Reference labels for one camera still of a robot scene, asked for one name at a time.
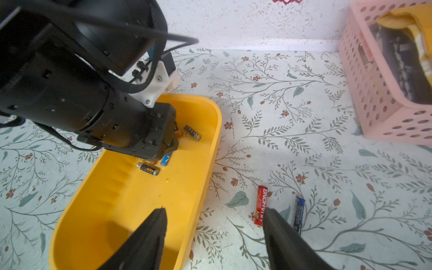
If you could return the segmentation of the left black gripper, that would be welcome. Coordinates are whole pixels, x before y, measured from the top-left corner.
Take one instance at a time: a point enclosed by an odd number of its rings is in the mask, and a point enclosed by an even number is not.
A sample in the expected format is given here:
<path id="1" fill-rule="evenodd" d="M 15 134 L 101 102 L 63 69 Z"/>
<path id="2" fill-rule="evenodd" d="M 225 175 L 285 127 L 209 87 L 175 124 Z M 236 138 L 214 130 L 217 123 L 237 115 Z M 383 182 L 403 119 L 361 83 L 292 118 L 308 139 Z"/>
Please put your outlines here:
<path id="1" fill-rule="evenodd" d="M 177 149 L 174 135 L 176 110 L 157 102 L 147 108 L 138 101 L 122 101 L 81 132 L 77 140 L 106 150 L 158 161 Z"/>

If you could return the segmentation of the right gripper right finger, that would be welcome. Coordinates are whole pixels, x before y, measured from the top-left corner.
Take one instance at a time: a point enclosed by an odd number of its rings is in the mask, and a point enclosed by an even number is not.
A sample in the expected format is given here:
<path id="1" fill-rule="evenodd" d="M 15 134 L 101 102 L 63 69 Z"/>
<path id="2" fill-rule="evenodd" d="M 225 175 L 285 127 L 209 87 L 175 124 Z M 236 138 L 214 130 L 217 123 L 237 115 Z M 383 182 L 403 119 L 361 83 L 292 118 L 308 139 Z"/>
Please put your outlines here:
<path id="1" fill-rule="evenodd" d="M 332 269 L 277 210 L 265 209 L 263 231 L 271 270 Z"/>

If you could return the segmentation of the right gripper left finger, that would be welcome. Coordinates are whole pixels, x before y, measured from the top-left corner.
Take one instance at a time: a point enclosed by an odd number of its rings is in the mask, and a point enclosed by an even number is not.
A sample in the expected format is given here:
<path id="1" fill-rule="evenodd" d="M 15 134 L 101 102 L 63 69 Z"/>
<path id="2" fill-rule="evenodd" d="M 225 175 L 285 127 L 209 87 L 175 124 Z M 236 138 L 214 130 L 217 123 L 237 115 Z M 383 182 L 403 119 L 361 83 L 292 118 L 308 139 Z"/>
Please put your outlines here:
<path id="1" fill-rule="evenodd" d="M 166 210 L 155 209 L 99 269 L 158 270 L 167 224 Z"/>

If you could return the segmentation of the light blue AA battery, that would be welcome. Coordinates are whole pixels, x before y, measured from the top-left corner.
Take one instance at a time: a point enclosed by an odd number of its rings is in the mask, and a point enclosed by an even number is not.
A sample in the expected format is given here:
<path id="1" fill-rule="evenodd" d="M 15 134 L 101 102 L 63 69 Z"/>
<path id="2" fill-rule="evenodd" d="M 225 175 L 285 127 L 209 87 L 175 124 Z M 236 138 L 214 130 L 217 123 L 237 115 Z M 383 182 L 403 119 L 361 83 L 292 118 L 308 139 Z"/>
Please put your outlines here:
<path id="1" fill-rule="evenodd" d="M 161 166 L 167 166 L 170 159 L 171 159 L 172 153 L 166 154 L 163 156 L 162 160 L 160 161 Z"/>

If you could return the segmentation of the dark blue AAA battery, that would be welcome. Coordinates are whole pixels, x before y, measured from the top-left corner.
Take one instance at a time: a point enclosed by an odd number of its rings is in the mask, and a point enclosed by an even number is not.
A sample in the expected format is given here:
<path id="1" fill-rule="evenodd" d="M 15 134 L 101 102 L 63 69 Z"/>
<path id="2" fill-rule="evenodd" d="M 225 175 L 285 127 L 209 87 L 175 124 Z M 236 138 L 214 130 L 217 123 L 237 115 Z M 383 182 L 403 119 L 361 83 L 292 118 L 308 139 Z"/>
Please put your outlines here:
<path id="1" fill-rule="evenodd" d="M 306 206 L 306 201 L 303 198 L 297 198 L 295 216 L 294 216 L 294 229 L 300 235 L 303 227 L 303 214 Z"/>

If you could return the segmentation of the red AAA battery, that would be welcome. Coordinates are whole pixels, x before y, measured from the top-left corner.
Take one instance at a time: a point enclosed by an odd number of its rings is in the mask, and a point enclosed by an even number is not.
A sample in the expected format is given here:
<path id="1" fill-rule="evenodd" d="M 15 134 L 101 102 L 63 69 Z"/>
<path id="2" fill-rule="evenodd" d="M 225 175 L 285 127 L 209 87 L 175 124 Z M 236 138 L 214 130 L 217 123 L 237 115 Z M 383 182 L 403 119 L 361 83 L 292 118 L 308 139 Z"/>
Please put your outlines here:
<path id="1" fill-rule="evenodd" d="M 257 201 L 255 207 L 254 224 L 263 226 L 264 211 L 268 203 L 268 187 L 258 186 Z"/>

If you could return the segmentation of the yellow plastic storage box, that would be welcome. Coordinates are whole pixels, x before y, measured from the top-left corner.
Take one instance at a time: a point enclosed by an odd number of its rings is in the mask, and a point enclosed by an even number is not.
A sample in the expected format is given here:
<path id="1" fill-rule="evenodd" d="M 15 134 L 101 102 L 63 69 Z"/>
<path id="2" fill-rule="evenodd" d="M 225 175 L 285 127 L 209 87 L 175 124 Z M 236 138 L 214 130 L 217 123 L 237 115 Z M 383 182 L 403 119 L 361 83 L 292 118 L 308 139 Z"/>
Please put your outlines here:
<path id="1" fill-rule="evenodd" d="M 137 233 L 155 210 L 167 215 L 162 270 L 180 270 L 188 260 L 219 148 L 222 113 L 201 96 L 164 94 L 180 128 L 178 149 L 157 176 L 138 168 L 139 158 L 104 150 L 63 211 L 49 248 L 52 270 L 96 270 Z"/>

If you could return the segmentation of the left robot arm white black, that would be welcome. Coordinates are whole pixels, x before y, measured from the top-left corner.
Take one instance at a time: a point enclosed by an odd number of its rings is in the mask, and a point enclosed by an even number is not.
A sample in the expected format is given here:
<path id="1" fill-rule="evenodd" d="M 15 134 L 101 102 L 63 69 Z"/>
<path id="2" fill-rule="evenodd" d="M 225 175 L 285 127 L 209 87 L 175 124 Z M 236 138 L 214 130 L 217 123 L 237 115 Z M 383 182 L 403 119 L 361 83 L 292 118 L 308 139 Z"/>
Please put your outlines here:
<path id="1" fill-rule="evenodd" d="M 158 161 L 178 148 L 175 108 L 158 101 L 175 66 L 156 1 L 2 1 L 2 128 L 27 120 L 86 150 Z"/>

